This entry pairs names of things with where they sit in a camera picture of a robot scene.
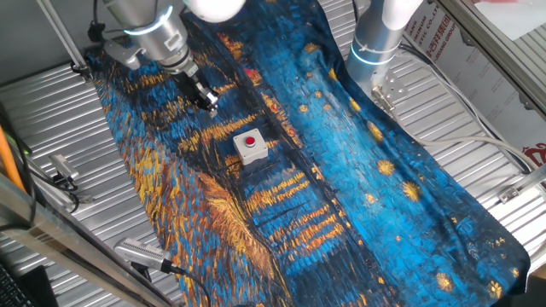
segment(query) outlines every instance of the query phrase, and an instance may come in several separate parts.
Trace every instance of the starry night pattern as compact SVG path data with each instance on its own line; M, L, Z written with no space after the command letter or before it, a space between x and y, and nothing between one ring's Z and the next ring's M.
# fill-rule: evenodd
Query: starry night pattern
M524 248L348 77L315 0L182 18L215 118L156 63L88 60L162 246L213 306L488 306L525 285ZM269 157L248 170L232 137L255 128Z

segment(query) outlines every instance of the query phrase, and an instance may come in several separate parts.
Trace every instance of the red button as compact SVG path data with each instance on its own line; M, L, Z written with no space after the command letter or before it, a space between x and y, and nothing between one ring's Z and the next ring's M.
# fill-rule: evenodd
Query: red button
M245 143L248 147L252 147L256 144L256 140L253 137L249 136L245 139Z

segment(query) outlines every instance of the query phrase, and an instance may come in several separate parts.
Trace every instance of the metal clamp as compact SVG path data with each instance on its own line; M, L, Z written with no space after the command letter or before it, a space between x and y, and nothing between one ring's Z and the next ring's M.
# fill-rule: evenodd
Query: metal clamp
M498 198L503 204L506 204L512 199L522 195L524 192L535 188L543 181L546 181L546 165L540 166L537 170L518 181L512 187L504 190Z

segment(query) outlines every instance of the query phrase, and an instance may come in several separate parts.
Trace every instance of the yellow star pattern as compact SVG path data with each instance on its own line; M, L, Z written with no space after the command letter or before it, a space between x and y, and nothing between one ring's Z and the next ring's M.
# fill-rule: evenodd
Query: yellow star pattern
M453 282L451 282L450 277L446 273L437 273L436 282L438 283L438 287L443 291L448 293L453 291Z
M374 138L374 141L378 144L383 142L383 133L381 133L379 128L377 128L377 126L370 121L367 123L367 126L369 129L369 132L372 134L372 137Z
M377 170L385 176L390 176L394 172L394 164L388 160L379 160L377 162Z
M408 200L417 202L421 197L421 189L413 182L404 182L403 191Z

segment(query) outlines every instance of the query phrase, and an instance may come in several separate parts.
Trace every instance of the orange object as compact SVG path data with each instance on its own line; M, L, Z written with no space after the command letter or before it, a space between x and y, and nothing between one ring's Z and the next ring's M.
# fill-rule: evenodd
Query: orange object
M11 153L11 148L9 147L6 136L3 134L2 127L0 127L0 156L2 157L4 168L8 173L9 180L11 180L17 188L20 188L26 193L25 186L20 179L19 171L15 164L14 155Z

